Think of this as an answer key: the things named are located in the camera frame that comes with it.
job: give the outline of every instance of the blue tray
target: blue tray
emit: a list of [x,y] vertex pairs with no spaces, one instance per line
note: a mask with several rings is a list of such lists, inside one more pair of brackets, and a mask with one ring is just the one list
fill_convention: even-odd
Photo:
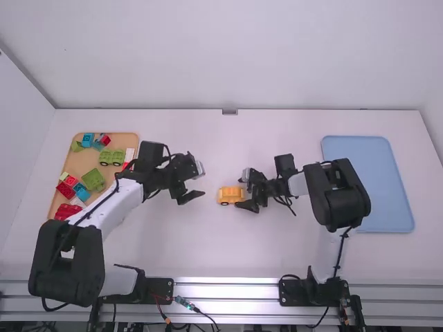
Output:
[[349,158],[371,200],[358,232],[412,232],[414,218],[389,141],[380,136],[326,136],[325,160]]

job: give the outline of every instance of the red lego brick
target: red lego brick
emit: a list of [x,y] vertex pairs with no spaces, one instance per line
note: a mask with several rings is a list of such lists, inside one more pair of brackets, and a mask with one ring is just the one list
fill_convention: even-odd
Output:
[[63,182],[65,182],[69,187],[74,188],[74,186],[78,183],[78,180],[72,175],[68,175]]
[[80,212],[83,210],[81,206],[78,205],[69,205],[69,204],[60,204],[60,206],[57,209],[57,212],[55,213],[54,219],[57,220],[66,220],[66,218],[69,218],[70,216],[73,216],[74,214]]
[[111,142],[111,138],[109,138],[108,135],[104,135],[102,139],[100,140],[100,143],[102,143],[104,146],[107,146]]
[[56,188],[67,199],[72,199],[75,196],[74,189],[69,187],[65,182],[60,182]]

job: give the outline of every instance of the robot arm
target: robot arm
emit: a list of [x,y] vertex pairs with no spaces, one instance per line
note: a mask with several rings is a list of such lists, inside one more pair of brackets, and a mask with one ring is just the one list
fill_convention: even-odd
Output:
[[[280,199],[279,203],[290,206],[291,197],[309,195],[314,216],[324,226],[320,229],[316,260],[308,267],[307,278],[285,275],[280,279],[280,305],[326,306],[325,314],[330,306],[337,306],[345,327],[348,324],[345,308],[350,303],[358,317],[360,331],[365,331],[359,297],[349,294],[347,282],[340,279],[338,273],[345,238],[370,213],[368,193],[346,158],[305,165],[302,171],[296,169],[291,154],[276,156],[274,160],[277,178],[268,180],[253,168],[243,171],[239,182],[247,184],[252,197],[235,205],[259,213],[260,206],[265,208],[269,198]],[[317,327],[325,314],[310,327]]]
[[[169,190],[179,205],[202,196],[204,192],[187,192],[185,181],[204,174],[203,165],[189,152],[170,155],[165,145],[143,141],[138,159],[117,173],[112,186],[88,208],[67,221],[49,220],[41,226],[29,293],[84,307],[108,295],[126,297],[131,303],[143,301],[147,294],[144,271],[105,267],[103,241],[134,208],[160,190]],[[72,258],[62,255],[71,251]]]

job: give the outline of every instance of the metal rail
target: metal rail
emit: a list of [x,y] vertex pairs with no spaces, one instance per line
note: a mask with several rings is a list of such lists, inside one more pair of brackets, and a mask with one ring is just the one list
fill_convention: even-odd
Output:
[[[314,324],[324,308],[284,308],[278,303],[277,279],[175,278],[174,295],[194,302],[220,324]],[[443,326],[443,284],[353,284],[359,294],[367,325]],[[40,298],[28,293],[26,280],[0,279],[0,320],[87,321],[90,308],[67,306],[46,313]],[[57,302],[48,301],[50,306]],[[207,323],[208,320],[173,304],[164,312],[177,323]],[[104,305],[100,320],[112,319],[113,306]],[[156,306],[117,305],[121,322],[162,322]],[[337,312],[329,310],[323,324],[338,325]]]

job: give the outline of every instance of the toy building blocks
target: toy building blocks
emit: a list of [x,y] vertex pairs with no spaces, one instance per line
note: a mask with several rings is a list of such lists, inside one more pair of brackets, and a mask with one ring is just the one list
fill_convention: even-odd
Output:
[[105,178],[96,168],[82,176],[82,180],[88,190],[97,190],[101,192],[105,188]]
[[73,152],[79,152],[79,151],[84,150],[84,147],[82,146],[81,142],[74,140],[71,144],[71,150]]
[[84,189],[86,190],[86,187],[83,185],[83,183],[81,182],[77,182],[74,186],[73,189],[75,192],[78,192],[80,189]]
[[108,135],[104,135],[104,136],[100,139],[100,143],[102,143],[104,146],[107,146],[110,142],[111,142],[111,138],[109,138]]
[[74,188],[74,186],[78,183],[78,180],[74,178],[72,175],[68,175],[63,182],[65,182],[69,187]]
[[112,154],[112,165],[121,166],[125,161],[125,152],[122,149],[117,149]]
[[78,192],[76,192],[77,197],[83,201],[86,202],[89,197],[91,197],[91,194],[88,193],[85,189],[80,189]]
[[56,188],[67,199],[72,199],[75,196],[74,189],[69,187],[65,182],[60,182]]
[[83,135],[82,146],[91,147],[94,141],[94,133],[85,133]]
[[78,206],[80,206],[80,207],[86,209],[86,204],[84,204],[84,203],[82,202],[82,200],[79,199],[78,197],[74,197],[69,203],[70,203],[71,205],[78,205]]
[[102,143],[100,143],[99,140],[94,140],[94,142],[92,143],[92,147],[97,151],[102,151],[105,146]]
[[219,189],[218,202],[222,205],[234,204],[244,201],[244,189],[238,185],[232,187],[221,187]]
[[125,162],[123,163],[123,169],[126,168],[126,165],[129,164],[129,162],[134,159],[134,154],[135,154],[136,150],[132,147],[128,147],[126,149],[126,153],[125,153]]
[[64,181],[64,179],[67,178],[68,176],[69,176],[68,172],[63,172],[62,175],[60,175],[59,180]]
[[108,166],[112,163],[112,151],[110,149],[103,149],[98,157],[98,162],[102,166]]
[[83,210],[83,207],[79,205],[69,205],[69,204],[60,204],[60,206],[57,209],[57,212],[55,213],[54,219],[57,220],[66,220],[70,216],[73,216],[74,214],[80,212]]

